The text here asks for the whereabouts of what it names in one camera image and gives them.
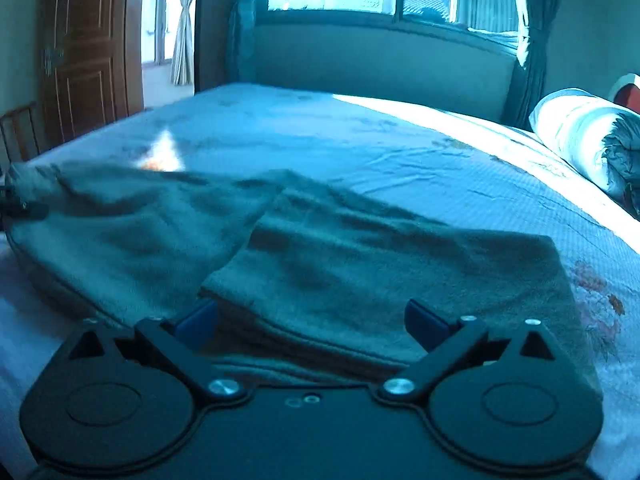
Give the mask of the dark green fleece pants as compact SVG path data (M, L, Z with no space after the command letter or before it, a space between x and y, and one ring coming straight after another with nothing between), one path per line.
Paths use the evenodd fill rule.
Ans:
M268 171L241 179L109 164L16 165L4 227L40 294L71 318L132 327L219 310L218 370L254 380L379 380L422 356L406 303L472 314L504 337L544 321L599 381L552 240L459 229L344 188Z

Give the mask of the wooden chair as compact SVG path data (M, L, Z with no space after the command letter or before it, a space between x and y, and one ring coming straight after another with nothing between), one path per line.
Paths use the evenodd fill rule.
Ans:
M32 101L1 115L1 167L28 162L46 150L41 106Z

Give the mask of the brown wooden panel door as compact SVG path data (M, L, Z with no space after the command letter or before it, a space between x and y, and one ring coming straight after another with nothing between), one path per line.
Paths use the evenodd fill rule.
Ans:
M52 146L143 110L142 0L41 0L41 102ZM47 77L43 49L64 49Z

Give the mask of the light blue floral bed sheet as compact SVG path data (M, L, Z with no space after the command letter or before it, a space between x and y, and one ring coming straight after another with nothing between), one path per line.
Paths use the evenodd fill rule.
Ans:
M639 223L531 134L406 103L230 84L10 169L64 162L241 179L285 170L454 228L549 237L599 383L584 382L544 321L526 318L500 338L484 321L478 359L421 402L378 394L413 362L360 382L219 370L250 394L197 404L152 367L134 326L52 307L1 218L2 296L53 342L45 358L33 348L2 356L36 368L18 401L36 478L638 477Z

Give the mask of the white sheer curtain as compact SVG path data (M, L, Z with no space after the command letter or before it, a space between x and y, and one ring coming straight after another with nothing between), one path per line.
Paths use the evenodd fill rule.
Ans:
M179 0L180 14L171 59L171 83L174 86L194 84L194 33L191 6L194 0Z

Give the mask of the rolled white blue quilt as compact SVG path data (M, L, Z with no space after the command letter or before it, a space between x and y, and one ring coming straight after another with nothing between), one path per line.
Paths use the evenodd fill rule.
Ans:
M549 150L638 216L638 113L568 88L540 100L529 123Z

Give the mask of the red white headboard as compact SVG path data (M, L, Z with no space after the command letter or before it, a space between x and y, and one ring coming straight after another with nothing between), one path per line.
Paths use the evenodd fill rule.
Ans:
M608 92L608 99L633 112L640 113L640 76L629 73L620 76Z

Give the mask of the dark teal left curtain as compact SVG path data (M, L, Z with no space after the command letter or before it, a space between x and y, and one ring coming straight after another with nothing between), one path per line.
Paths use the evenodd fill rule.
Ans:
M230 82L254 82L257 0L231 0L228 19L227 76Z

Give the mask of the dark teal curtain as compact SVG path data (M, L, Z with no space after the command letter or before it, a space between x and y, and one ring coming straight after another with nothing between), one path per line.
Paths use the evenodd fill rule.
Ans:
M547 47L560 0L515 0L518 9L516 62L501 121L526 128L528 116L544 93Z
M254 82L257 0L231 0L228 19L227 76L230 82Z

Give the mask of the dark teal right curtain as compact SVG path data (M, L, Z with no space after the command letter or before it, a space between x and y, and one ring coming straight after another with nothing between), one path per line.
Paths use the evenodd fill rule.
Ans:
M515 0L518 9L516 62L501 121L526 128L528 116L544 93L547 47L560 0Z

